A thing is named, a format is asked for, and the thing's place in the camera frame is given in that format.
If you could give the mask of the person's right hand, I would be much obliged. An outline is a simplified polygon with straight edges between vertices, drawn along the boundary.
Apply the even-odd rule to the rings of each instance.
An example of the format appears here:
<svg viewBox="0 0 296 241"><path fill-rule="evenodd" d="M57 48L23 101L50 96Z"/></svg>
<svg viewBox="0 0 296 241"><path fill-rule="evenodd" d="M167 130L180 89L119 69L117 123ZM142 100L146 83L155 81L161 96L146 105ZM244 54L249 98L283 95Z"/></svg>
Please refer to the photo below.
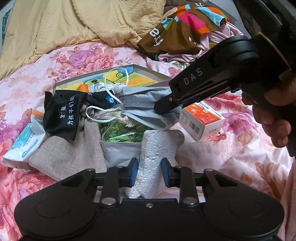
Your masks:
<svg viewBox="0 0 296 241"><path fill-rule="evenodd" d="M295 102L295 75L282 80L282 85L265 93L266 100L276 106L285 106ZM260 107L246 93L242 94L242 102L252 106L254 119L261 124L264 132L271 138L273 145L283 148L288 144L288 135L292 127L286 120L274 117L271 111Z"/></svg>

